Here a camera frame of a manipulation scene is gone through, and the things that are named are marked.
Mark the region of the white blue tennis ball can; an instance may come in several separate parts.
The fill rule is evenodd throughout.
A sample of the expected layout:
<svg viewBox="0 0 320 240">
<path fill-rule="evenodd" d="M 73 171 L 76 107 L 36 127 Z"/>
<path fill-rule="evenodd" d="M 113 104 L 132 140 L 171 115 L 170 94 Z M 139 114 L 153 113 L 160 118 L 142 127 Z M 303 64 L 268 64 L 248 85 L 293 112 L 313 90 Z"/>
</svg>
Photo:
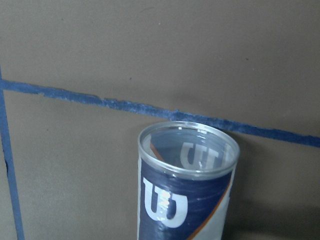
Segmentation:
<svg viewBox="0 0 320 240">
<path fill-rule="evenodd" d="M 220 240 L 240 147 L 226 133 L 170 121 L 138 137 L 137 239 Z"/>
</svg>

